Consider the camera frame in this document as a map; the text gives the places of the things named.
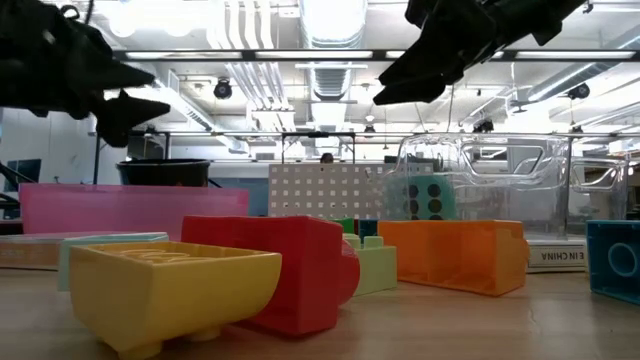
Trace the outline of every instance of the yellow toy block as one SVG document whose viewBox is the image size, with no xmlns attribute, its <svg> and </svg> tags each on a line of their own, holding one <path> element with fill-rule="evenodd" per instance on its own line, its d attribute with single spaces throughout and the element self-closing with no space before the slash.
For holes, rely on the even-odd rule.
<svg viewBox="0 0 640 360">
<path fill-rule="evenodd" d="M 353 296 L 370 294 L 398 286 L 395 246 L 384 246 L 379 236 L 366 236 L 364 244 L 358 236 L 343 235 L 356 250 L 360 260 L 360 282 Z"/>
<path fill-rule="evenodd" d="M 141 360 L 179 336 L 215 338 L 271 299 L 280 254 L 176 242 L 73 246 L 76 317 L 123 360 Z"/>
</svg>

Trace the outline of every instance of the blue toy block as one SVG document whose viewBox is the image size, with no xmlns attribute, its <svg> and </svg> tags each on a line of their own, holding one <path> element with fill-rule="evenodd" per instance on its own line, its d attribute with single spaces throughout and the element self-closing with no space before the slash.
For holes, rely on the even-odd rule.
<svg viewBox="0 0 640 360">
<path fill-rule="evenodd" d="M 640 305 L 640 221 L 587 221 L 591 291 Z"/>
<path fill-rule="evenodd" d="M 378 236 L 378 220 L 377 219 L 360 219 L 358 220 L 358 236 L 364 243 L 366 236 Z"/>
<path fill-rule="evenodd" d="M 72 246 L 150 241 L 169 241 L 169 236 L 167 233 L 135 233 L 84 236 L 62 240 L 58 255 L 58 291 L 69 291 L 69 256 Z"/>
</svg>

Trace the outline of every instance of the clear plastic container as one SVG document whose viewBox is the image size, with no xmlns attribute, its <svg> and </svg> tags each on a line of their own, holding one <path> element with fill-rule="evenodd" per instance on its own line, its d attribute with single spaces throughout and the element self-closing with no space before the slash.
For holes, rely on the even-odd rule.
<svg viewBox="0 0 640 360">
<path fill-rule="evenodd" d="M 22 184 L 24 232 L 166 232 L 180 241 L 186 215 L 247 216 L 243 189 Z"/>
<path fill-rule="evenodd" d="M 521 221 L 527 239 L 566 236 L 569 140 L 520 134 L 406 138 L 385 176 L 387 220 Z M 433 174 L 416 164 L 433 159 Z"/>
<path fill-rule="evenodd" d="M 625 160 L 573 157 L 567 232 L 584 235 L 588 220 L 624 220 L 627 212 Z"/>
</svg>

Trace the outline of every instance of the orange toy block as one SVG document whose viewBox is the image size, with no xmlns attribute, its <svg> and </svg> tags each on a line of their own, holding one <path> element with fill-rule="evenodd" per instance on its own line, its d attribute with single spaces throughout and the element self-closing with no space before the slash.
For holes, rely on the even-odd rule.
<svg viewBox="0 0 640 360">
<path fill-rule="evenodd" d="M 398 280 L 500 296 L 524 286 L 529 246 L 511 221 L 380 221 Z"/>
</svg>

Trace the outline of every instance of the green toy block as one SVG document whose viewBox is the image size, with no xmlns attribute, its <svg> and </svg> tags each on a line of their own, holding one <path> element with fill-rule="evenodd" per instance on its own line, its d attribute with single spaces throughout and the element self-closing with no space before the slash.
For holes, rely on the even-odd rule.
<svg viewBox="0 0 640 360">
<path fill-rule="evenodd" d="M 395 246 L 384 246 L 384 240 L 380 236 L 366 236 L 364 244 L 360 244 L 357 236 L 350 239 L 345 234 L 343 238 L 354 247 L 360 260 L 360 282 L 353 296 L 398 286 Z"/>
<path fill-rule="evenodd" d="M 345 234 L 356 233 L 356 224 L 353 218 L 333 219 L 331 221 L 342 225 L 342 229 L 343 229 L 342 232 Z"/>
<path fill-rule="evenodd" d="M 58 255 L 58 291 L 69 291 L 69 254 L 72 246 L 151 241 L 169 241 L 169 236 L 167 233 L 136 233 L 85 236 L 62 240 Z"/>
</svg>

